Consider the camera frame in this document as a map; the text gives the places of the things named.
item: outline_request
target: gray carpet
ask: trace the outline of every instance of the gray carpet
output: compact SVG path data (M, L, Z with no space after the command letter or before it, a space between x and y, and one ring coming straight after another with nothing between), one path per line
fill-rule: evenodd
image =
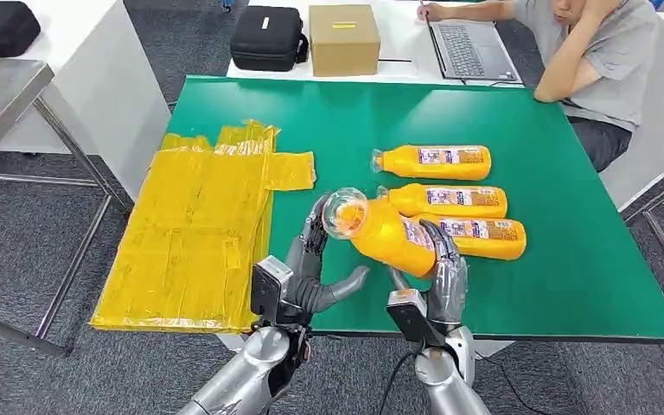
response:
M186 73L227 70L227 40L242 3L231 15L221 13L218 0L126 0L126 5L168 101L176 99ZM499 24L499 30L524 80L535 84L542 66L529 34L512 23ZM0 153L0 171L82 176L71 157L56 155ZM100 197L85 188L0 183L0 318L35 329ZM660 218L664 223L664 208ZM50 332L50 340L74 344L69 358L47 357L0 339L0 414L173 413L230 358L211 335L103 332L86 324L124 226L111 207ZM663 252L644 221L632 232L664 290ZM312 361L297 372L289 395L272 413L373 412L407 344L315 338L312 350ZM664 413L664 354L657 346L521 342L493 360L504 365L521 398L543 412ZM497 366L479 361L475 387L493 414L532 413ZM405 365L386 413L430 411L411 365Z

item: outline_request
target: gray t-shirt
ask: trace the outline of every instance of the gray t-shirt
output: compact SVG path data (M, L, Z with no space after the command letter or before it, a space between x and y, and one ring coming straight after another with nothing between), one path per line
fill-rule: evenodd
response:
M544 65L569 34L553 18L549 0L512 0L514 17L533 32ZM591 39L584 58L602 76L562 100L566 115L635 131L652 64L656 14L648 0L622 0Z

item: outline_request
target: yellow plastic bag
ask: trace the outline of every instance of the yellow plastic bag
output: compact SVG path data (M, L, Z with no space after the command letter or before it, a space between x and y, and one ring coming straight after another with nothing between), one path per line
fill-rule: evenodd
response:
M273 153L278 129L250 121L167 135L144 181L91 319L97 329L247 331L252 264L268 252L271 189L314 185L311 153Z

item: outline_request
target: laptop keyboard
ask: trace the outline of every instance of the laptop keyboard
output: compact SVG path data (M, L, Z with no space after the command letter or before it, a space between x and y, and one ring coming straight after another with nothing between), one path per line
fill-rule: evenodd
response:
M477 57L475 47L469 38L467 28L464 26L439 26L444 38L444 47L450 57L451 67L456 76L484 76L482 62Z

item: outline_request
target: laptop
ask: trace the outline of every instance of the laptop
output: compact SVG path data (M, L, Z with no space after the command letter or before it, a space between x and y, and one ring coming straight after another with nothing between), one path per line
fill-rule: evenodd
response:
M445 79L520 83L492 22L429 22L427 17L426 25Z

